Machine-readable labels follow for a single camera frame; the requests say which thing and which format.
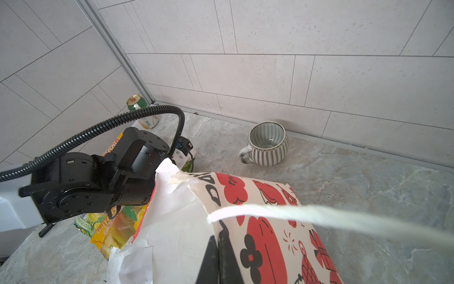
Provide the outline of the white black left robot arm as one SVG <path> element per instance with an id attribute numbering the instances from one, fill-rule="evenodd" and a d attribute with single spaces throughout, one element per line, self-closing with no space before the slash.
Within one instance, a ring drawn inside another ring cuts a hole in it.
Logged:
<path id="1" fill-rule="evenodd" d="M 76 148 L 121 125 L 140 118 L 174 114 L 175 137 L 167 144 L 155 134 L 126 127 L 106 155 L 88 155 Z M 185 122 L 184 112 L 171 105 L 152 105 L 98 123 L 60 143 L 45 154 L 1 172 L 1 258 L 12 255 L 34 227 L 44 224 L 40 237 L 59 222 L 81 214 L 107 213 L 123 206 L 146 205 L 156 187 L 156 171 L 176 150 Z"/>

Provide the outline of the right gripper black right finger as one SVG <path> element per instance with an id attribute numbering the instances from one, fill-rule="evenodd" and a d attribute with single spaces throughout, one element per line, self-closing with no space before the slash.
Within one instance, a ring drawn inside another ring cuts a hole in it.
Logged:
<path id="1" fill-rule="evenodd" d="M 219 281 L 221 284 L 243 284 L 243 278 L 236 261 L 234 249 L 229 237 L 229 230 L 225 223 L 220 220 L 221 231 L 219 232 Z"/>

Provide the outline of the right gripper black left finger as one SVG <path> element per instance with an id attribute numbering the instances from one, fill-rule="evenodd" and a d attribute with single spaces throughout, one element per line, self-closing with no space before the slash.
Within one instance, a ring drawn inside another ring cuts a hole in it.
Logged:
<path id="1" fill-rule="evenodd" d="M 201 268 L 196 279 L 196 284 L 219 283 L 219 252 L 218 243 L 212 235 L 208 241 L 202 260 Z"/>

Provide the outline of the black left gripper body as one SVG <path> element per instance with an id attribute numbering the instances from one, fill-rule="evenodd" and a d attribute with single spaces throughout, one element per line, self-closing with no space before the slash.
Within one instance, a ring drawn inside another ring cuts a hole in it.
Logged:
<path id="1" fill-rule="evenodd" d="M 156 170 L 169 146 L 155 134 L 129 127 L 106 154 L 106 188 L 111 206 L 144 205 L 151 199 Z"/>

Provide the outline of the white red printed paper bag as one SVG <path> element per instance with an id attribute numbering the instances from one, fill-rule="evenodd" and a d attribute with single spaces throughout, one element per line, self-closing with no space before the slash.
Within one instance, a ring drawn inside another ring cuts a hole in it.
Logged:
<path id="1" fill-rule="evenodd" d="M 110 284 L 195 284 L 212 235 L 229 230 L 244 284 L 339 284 L 316 226 L 453 252 L 453 235 L 390 218 L 302 205 L 288 184 L 215 172 L 186 173 L 169 159 L 139 230 L 112 249 Z"/>

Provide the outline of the green rainbow snack bag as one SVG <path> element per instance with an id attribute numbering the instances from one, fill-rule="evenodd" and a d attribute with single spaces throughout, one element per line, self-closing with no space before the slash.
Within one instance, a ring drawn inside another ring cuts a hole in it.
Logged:
<path id="1" fill-rule="evenodd" d="M 88 237 L 93 237 L 98 227 L 106 218 L 105 213 L 88 213 L 81 214 L 74 219 L 74 225 L 81 233 Z"/>

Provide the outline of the yellow barcode snack bag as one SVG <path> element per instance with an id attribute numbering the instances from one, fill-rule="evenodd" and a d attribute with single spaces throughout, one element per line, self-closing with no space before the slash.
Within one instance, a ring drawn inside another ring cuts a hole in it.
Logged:
<path id="1" fill-rule="evenodd" d="M 96 228 L 91 243 L 103 257 L 109 260 L 111 249 L 122 249 L 128 240 L 136 235 L 147 211 L 148 205 L 125 206 L 118 211 L 114 219 L 105 217 Z"/>

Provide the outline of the yellow orange snack bag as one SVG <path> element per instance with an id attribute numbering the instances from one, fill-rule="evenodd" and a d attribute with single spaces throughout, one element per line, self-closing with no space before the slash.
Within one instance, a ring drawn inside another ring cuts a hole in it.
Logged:
<path id="1" fill-rule="evenodd" d="M 123 133 L 121 133 L 112 143 L 111 145 L 107 148 L 107 150 L 102 154 L 102 156 L 104 157 L 105 155 L 107 155 L 108 153 L 110 153 L 111 151 L 113 151 L 113 149 L 116 147 L 116 145 L 118 144 L 118 142 L 120 141 L 120 139 L 123 137 Z"/>

